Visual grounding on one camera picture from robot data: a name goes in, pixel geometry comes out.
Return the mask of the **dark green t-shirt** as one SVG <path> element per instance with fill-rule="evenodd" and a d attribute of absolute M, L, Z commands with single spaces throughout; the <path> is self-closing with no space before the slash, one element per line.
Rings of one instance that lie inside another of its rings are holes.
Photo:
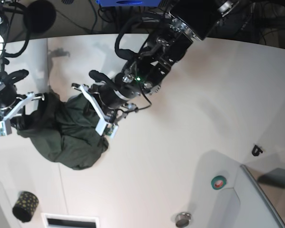
<path fill-rule="evenodd" d="M 50 162 L 73 170 L 92 167 L 109 148 L 108 140 L 96 132 L 99 117 L 84 95 L 60 100 L 49 92 L 31 114 L 13 120 L 17 134 L 29 138 L 36 150 Z"/>

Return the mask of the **black round stand base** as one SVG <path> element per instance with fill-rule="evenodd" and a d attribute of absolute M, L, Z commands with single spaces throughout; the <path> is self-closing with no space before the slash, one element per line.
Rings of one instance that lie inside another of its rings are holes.
<path fill-rule="evenodd" d="M 54 25 L 56 18 L 56 8 L 50 1 L 36 0 L 27 7 L 23 23 L 32 34 L 43 34 Z"/>

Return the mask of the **blue box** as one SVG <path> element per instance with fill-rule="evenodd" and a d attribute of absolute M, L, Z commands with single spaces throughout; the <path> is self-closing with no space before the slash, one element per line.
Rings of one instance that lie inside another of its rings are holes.
<path fill-rule="evenodd" d="M 157 7 L 161 0 L 96 0 L 96 3 L 103 7 Z"/>

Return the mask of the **black yellow-dotted cup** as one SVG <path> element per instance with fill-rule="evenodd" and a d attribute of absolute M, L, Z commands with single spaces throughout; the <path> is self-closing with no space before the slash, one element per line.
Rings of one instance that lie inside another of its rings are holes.
<path fill-rule="evenodd" d="M 19 221 L 30 222 L 39 205 L 36 195 L 28 191 L 22 191 L 12 208 L 13 216 Z"/>

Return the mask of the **white slotted tray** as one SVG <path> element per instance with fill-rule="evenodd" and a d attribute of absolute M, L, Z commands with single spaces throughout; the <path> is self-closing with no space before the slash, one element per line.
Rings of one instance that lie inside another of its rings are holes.
<path fill-rule="evenodd" d="M 100 228 L 98 217 L 41 213 L 46 228 Z"/>

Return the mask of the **green tape roll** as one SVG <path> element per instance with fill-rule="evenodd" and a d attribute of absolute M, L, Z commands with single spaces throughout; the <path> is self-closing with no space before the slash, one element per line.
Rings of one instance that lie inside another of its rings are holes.
<path fill-rule="evenodd" d="M 215 176 L 212 180 L 211 180 L 211 187 L 214 190 L 220 190 L 222 188 L 224 188 L 227 184 L 227 179 L 226 177 L 219 175 L 219 176 Z"/>

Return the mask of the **small metal tin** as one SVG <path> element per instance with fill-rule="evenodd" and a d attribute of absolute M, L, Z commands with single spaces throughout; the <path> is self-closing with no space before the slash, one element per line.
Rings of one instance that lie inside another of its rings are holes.
<path fill-rule="evenodd" d="M 191 214 L 188 212 L 180 212 L 175 217 L 175 226 L 177 228 L 185 228 L 189 226 L 191 221 Z"/>

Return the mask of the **small black clip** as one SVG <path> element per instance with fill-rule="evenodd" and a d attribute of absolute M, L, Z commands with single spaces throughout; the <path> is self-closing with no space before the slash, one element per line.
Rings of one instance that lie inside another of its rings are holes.
<path fill-rule="evenodd" d="M 257 144 L 255 144 L 252 151 L 251 151 L 251 154 L 254 157 L 257 157 L 257 156 L 261 155 L 263 152 L 264 152 L 263 149 L 260 146 L 258 146 Z"/>

